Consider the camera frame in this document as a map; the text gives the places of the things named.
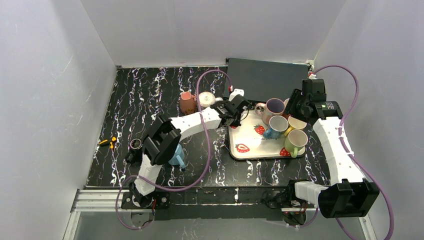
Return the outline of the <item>strawberry print white tray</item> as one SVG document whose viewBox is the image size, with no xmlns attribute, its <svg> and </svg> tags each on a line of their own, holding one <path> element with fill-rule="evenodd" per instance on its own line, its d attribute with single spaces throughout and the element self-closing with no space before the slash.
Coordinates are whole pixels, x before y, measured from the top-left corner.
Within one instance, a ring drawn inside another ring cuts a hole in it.
<svg viewBox="0 0 424 240">
<path fill-rule="evenodd" d="M 250 111 L 241 126 L 228 128 L 231 156 L 236 160 L 292 158 L 285 149 L 284 133 L 278 139 L 266 139 L 267 129 L 261 117 Z"/>
</svg>

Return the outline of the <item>light blue faceted mug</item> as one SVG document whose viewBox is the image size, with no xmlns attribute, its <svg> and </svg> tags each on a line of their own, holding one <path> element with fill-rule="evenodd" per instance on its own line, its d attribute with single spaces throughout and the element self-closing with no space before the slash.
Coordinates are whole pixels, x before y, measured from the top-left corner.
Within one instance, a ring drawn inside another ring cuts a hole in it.
<svg viewBox="0 0 424 240">
<path fill-rule="evenodd" d="M 172 166 L 178 165 L 180 166 L 182 171 L 185 171 L 186 164 L 184 162 L 184 159 L 185 159 L 185 153 L 184 153 L 183 147 L 180 144 L 178 144 L 173 157 L 168 161 L 168 163 Z"/>
</svg>

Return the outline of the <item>light green mug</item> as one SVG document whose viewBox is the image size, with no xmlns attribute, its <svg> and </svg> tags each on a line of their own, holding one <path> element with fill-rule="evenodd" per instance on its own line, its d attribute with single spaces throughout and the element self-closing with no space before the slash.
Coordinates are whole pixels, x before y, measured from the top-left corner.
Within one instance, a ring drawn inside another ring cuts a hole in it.
<svg viewBox="0 0 424 240">
<path fill-rule="evenodd" d="M 303 130 L 294 129 L 285 138 L 284 148 L 292 158 L 297 158 L 305 153 L 308 136 Z"/>
</svg>

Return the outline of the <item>yellow black small tool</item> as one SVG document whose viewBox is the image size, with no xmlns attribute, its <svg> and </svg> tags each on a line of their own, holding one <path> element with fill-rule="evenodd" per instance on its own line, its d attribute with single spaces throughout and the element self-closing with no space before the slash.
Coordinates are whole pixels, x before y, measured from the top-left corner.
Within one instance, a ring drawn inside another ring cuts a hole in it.
<svg viewBox="0 0 424 240">
<path fill-rule="evenodd" d="M 98 146 L 99 147 L 109 147 L 110 149 L 114 149 L 116 142 L 117 142 L 117 138 L 115 136 L 112 136 L 110 139 L 101 140 L 98 143 Z"/>
</svg>

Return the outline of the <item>white floral mug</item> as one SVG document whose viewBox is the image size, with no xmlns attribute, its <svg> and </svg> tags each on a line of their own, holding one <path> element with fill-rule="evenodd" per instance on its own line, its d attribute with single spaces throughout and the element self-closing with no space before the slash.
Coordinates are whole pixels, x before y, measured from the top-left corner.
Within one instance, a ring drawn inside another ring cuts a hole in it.
<svg viewBox="0 0 424 240">
<path fill-rule="evenodd" d="M 197 98 L 197 102 L 200 104 L 202 108 L 210 107 L 214 103 L 218 101 L 223 101 L 223 100 L 224 99 L 222 97 L 215 97 L 215 95 L 209 91 L 201 92 Z"/>
</svg>

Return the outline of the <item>dark flat metal box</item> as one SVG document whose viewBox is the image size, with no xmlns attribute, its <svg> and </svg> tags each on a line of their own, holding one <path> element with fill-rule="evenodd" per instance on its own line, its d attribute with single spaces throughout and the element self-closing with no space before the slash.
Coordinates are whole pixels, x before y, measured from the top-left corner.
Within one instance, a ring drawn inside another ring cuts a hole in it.
<svg viewBox="0 0 424 240">
<path fill-rule="evenodd" d="M 289 98 L 294 89 L 302 88 L 302 80 L 308 73 L 307 64 L 233 57 L 227 63 L 227 75 L 233 87 L 244 90 L 244 97 L 253 101 Z"/>
</svg>

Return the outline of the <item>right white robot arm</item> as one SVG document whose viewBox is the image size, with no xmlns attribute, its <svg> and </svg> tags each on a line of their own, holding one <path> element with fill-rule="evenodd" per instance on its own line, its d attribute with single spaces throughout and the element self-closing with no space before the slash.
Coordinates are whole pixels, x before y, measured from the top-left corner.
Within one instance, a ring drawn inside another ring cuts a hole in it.
<svg viewBox="0 0 424 240">
<path fill-rule="evenodd" d="M 304 79 L 301 89 L 294 89 L 286 114 L 312 126 L 325 154 L 330 171 L 330 185 L 308 180 L 290 180 L 287 199 L 305 201 L 319 208 L 325 218 L 355 218 L 368 214 L 380 194 L 376 183 L 352 161 L 351 147 L 340 125 L 343 112 L 336 101 L 328 101 L 323 79 Z"/>
</svg>

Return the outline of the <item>beige pink mug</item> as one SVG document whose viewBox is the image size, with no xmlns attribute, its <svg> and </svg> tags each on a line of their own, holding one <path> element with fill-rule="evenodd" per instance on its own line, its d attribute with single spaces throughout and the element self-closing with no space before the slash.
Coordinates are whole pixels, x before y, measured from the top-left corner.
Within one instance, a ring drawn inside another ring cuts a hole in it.
<svg viewBox="0 0 424 240">
<path fill-rule="evenodd" d="M 270 98 L 265 103 L 257 103 L 254 107 L 254 111 L 261 117 L 262 122 L 268 125 L 272 117 L 283 115 L 285 107 L 283 100 L 279 98 Z"/>
</svg>

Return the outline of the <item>black mug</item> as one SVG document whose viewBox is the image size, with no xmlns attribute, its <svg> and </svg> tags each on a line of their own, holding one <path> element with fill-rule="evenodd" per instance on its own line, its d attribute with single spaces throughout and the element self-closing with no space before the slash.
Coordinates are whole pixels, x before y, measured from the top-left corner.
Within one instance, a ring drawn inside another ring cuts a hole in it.
<svg viewBox="0 0 424 240">
<path fill-rule="evenodd" d="M 133 165 L 142 161 L 142 141 L 139 138 L 134 138 L 128 146 L 128 153 L 124 157 L 126 163 Z"/>
</svg>

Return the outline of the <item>brown mug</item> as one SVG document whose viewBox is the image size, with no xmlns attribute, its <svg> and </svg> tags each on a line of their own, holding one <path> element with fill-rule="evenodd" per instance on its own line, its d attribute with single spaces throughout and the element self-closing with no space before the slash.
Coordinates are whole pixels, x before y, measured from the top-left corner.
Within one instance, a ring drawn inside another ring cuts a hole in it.
<svg viewBox="0 0 424 240">
<path fill-rule="evenodd" d="M 197 111 L 197 98 L 189 91 L 183 91 L 179 100 L 180 110 L 185 115 L 193 114 Z"/>
</svg>

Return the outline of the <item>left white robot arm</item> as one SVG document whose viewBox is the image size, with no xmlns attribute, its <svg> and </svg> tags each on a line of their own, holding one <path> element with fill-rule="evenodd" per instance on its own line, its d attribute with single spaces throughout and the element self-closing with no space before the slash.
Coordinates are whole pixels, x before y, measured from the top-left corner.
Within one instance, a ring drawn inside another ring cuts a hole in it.
<svg viewBox="0 0 424 240">
<path fill-rule="evenodd" d="M 124 158 L 127 163 L 140 166 L 129 184 L 138 206 L 149 206 L 155 189 L 163 188 L 156 184 L 157 177 L 162 166 L 175 157 L 182 140 L 220 127 L 239 127 L 242 114 L 250 105 L 242 93 L 233 91 L 229 99 L 217 101 L 202 111 L 181 117 L 158 116 L 142 138 L 130 142 Z"/>
</svg>

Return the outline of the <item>yellow mug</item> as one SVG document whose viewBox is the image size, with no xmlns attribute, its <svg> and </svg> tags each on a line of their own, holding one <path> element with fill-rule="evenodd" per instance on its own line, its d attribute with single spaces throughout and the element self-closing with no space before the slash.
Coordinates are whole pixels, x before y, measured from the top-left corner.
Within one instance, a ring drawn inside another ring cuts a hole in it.
<svg viewBox="0 0 424 240">
<path fill-rule="evenodd" d="M 287 118 L 287 122 L 288 122 L 288 128 L 284 132 L 285 137 L 287 137 L 291 131 L 303 130 L 307 126 L 306 122 L 299 120 L 291 115 Z"/>
</svg>

